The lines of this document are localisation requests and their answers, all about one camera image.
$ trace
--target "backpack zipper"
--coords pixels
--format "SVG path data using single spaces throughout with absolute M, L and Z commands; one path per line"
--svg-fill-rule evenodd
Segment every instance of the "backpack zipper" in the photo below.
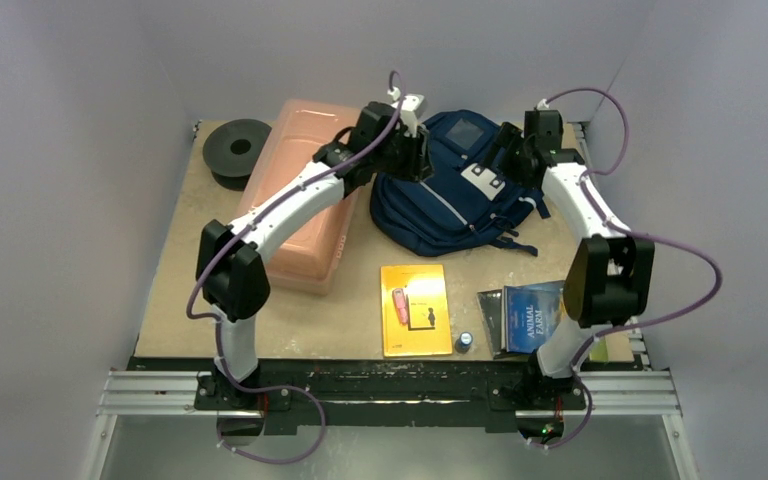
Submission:
M 451 203 L 449 203 L 445 198 L 441 197 L 439 193 L 435 192 L 431 189 L 431 187 L 428 186 L 425 182 L 419 182 L 420 185 L 422 185 L 423 188 L 428 190 L 428 193 L 431 195 L 434 195 L 434 198 L 437 199 L 440 203 L 443 204 L 444 207 L 449 209 L 450 212 L 452 212 L 452 215 L 454 215 L 462 224 L 464 224 L 465 227 L 469 227 L 470 230 L 473 232 L 475 231 L 475 225 L 471 225 L 469 222 L 466 221 L 466 219 L 461 215 L 461 213 L 457 210 L 455 210 L 455 207 L 452 206 Z

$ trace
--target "small bottle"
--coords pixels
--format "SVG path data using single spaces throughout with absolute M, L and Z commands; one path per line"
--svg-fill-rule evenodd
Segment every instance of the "small bottle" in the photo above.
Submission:
M 407 325 L 410 323 L 408 294 L 405 293 L 404 289 L 397 288 L 393 290 L 393 305 L 396 307 L 396 313 L 399 315 L 399 323 L 402 325 Z
M 455 342 L 455 351 L 458 353 L 466 353 L 469 348 L 472 347 L 472 334 L 469 332 L 463 332 L 458 336 L 458 340 Z

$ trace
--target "yellow book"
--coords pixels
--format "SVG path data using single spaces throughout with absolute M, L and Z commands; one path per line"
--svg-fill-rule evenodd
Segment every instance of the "yellow book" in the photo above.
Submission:
M 443 265 L 381 267 L 384 356 L 451 355 Z

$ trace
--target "book cover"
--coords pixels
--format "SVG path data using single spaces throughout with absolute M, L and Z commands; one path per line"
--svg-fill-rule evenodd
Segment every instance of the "book cover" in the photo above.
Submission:
M 490 351 L 493 358 L 503 355 L 502 348 L 502 290 L 478 292 L 478 308 L 484 317 L 487 338 L 490 340 Z
M 385 357 L 450 355 L 443 266 L 381 267 L 381 320 Z
M 564 315 L 563 281 L 502 289 L 506 350 L 533 353 L 555 331 Z

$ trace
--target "blue book cover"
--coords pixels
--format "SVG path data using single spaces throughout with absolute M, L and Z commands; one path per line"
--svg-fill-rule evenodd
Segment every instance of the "blue book cover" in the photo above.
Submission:
M 552 336 L 563 314 L 563 286 L 559 280 L 502 290 L 508 352 L 533 353 Z

